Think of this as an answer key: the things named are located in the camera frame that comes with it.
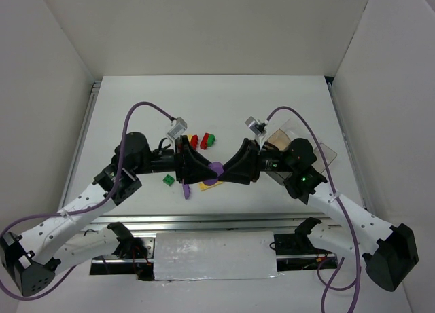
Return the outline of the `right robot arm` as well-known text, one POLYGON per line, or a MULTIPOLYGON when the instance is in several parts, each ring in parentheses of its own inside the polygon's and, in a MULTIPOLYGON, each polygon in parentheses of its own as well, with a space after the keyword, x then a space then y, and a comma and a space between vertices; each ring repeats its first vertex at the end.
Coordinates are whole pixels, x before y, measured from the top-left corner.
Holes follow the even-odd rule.
POLYGON ((282 184, 291 198, 319 210, 342 227, 340 232, 330 231, 312 219, 302 229, 304 237, 315 248, 361 258, 376 285, 395 291, 419 261, 412 229, 403 223, 392 225, 340 194, 331 180, 313 167, 316 160, 307 139, 294 139, 283 151, 244 139, 223 166, 219 180, 249 185, 261 172, 287 173, 282 184))

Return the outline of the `purple arch lego piece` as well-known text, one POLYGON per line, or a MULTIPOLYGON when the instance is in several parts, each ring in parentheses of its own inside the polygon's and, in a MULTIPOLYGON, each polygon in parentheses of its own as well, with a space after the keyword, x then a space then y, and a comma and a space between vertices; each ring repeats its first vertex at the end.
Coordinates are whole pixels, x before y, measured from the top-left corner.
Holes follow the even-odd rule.
POLYGON ((184 194, 184 199, 188 200, 190 198, 191 195, 191 189, 189 185, 186 184, 182 184, 182 190, 183 190, 183 194, 184 194))

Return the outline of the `purple round lego piece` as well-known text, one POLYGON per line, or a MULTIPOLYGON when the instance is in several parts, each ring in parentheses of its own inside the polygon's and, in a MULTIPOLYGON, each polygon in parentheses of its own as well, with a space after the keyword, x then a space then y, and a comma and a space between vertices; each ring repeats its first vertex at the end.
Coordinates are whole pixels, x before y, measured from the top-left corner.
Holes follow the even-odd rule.
POLYGON ((223 164, 220 162, 210 163, 209 168, 217 174, 217 177, 214 179, 204 180, 203 183, 206 186, 212 186, 212 185, 216 184, 219 181, 218 177, 224 172, 223 164))

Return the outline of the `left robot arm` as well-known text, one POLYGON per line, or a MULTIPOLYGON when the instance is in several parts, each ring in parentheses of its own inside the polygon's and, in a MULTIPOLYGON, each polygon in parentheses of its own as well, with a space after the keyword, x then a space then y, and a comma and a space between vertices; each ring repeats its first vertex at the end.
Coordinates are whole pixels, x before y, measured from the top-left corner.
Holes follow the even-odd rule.
POLYGON ((121 222, 80 232, 138 191, 140 175, 160 172, 175 172, 185 185, 218 177, 211 162, 191 147, 186 136, 176 140, 174 149, 151 150, 143 134, 130 132, 122 137, 111 163, 68 205, 54 214, 35 215, 41 223, 19 235, 9 229, 2 232, 1 265, 20 291, 16 298, 31 301, 48 295, 47 287, 57 274, 69 274, 94 257, 146 259, 143 241, 121 222))

